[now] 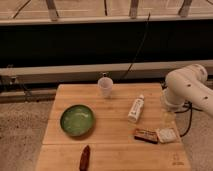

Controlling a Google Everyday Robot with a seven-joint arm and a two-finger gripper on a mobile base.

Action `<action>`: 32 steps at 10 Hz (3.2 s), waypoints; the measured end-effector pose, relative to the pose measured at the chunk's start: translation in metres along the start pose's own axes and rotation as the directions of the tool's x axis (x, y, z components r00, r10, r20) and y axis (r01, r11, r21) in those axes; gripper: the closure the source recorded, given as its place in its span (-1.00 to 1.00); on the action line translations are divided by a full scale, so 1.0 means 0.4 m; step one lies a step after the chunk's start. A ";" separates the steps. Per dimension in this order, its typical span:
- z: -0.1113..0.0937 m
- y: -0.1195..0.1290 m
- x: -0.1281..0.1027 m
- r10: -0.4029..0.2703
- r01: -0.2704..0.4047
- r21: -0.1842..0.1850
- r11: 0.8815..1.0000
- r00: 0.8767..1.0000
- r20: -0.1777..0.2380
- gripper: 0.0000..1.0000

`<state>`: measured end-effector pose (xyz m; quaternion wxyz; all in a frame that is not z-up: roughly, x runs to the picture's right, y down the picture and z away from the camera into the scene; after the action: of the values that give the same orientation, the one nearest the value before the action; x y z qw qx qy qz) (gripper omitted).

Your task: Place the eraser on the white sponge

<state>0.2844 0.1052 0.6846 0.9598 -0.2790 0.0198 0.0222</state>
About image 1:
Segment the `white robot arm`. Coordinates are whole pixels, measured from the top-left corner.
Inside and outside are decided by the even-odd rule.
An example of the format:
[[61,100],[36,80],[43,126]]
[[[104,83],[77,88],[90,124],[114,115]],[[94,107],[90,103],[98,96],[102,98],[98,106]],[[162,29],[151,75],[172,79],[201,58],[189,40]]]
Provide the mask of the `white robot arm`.
[[207,70],[192,64],[173,70],[165,77],[162,102],[168,111],[177,111],[186,101],[195,104],[213,118],[213,90],[205,85]]

